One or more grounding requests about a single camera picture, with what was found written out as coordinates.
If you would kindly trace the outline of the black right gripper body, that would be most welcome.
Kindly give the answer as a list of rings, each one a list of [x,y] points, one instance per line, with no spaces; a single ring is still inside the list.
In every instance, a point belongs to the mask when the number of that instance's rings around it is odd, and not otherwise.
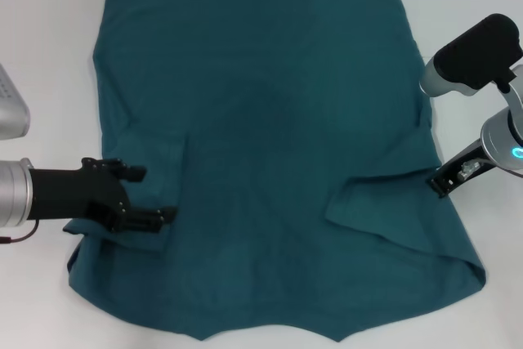
[[[493,168],[493,163],[485,153],[481,140],[478,139],[438,168],[436,173],[451,179],[452,189],[457,189]]]

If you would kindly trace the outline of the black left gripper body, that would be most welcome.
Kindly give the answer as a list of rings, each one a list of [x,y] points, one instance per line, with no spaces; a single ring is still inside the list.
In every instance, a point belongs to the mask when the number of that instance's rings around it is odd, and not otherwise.
[[[32,221],[92,220],[109,231],[132,228],[130,202],[121,181],[130,167],[121,159],[82,159],[75,170],[32,169]]]

